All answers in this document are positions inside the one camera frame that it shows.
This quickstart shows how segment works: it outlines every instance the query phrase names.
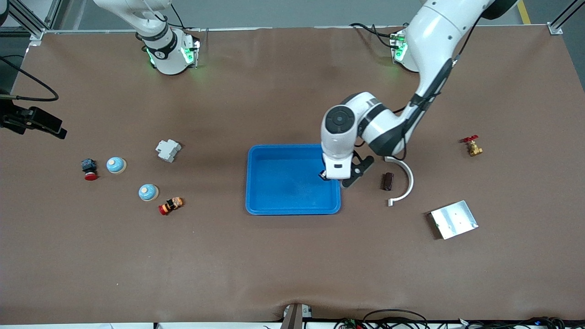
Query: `metallic square plate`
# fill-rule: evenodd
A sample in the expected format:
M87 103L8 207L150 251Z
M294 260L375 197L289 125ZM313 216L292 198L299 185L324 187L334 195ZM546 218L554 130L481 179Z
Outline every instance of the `metallic square plate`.
M449 239L477 228L475 218L473 218L465 200L431 211L431 217L443 239Z

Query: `brown table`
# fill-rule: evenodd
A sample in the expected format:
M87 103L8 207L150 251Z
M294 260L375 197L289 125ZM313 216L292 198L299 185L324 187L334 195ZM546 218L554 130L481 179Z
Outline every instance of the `brown table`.
M246 159L318 143L325 111L370 91L406 104L416 74L351 29L211 32L201 67L151 69L132 34L46 35L24 69L65 140L0 131L0 323L274 320L398 307L431 319L585 317L585 94L546 26L478 28L417 128L391 193L378 160L336 215L255 217ZM43 95L20 76L16 92ZM20 103L31 106L32 103ZM484 154L457 141L478 134ZM174 163L160 139L183 144ZM367 148L362 148L366 155ZM111 156L128 161L118 176ZM80 161L101 178L83 180ZM160 188L145 203L144 183ZM157 206L181 196L162 217ZM424 214L465 199L479 229L444 241Z

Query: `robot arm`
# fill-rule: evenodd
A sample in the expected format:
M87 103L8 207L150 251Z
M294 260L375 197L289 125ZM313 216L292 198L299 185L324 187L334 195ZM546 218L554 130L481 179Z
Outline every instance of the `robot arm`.
M352 95L325 114L321 146L325 179L352 176L353 148L361 137L380 156L402 151L412 132L440 93L454 65L455 47L494 0L428 0L405 29L410 62L419 86L397 116L369 92Z
M199 40L180 29L171 28L159 11L171 0L94 0L125 20L144 41L151 64L164 74L178 74L197 66Z

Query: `blue plastic bin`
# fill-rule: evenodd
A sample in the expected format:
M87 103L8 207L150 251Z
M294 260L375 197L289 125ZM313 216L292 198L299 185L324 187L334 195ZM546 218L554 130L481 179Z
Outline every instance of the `blue plastic bin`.
M256 145L248 152L252 215L328 215L341 208L339 181L324 181L321 145Z

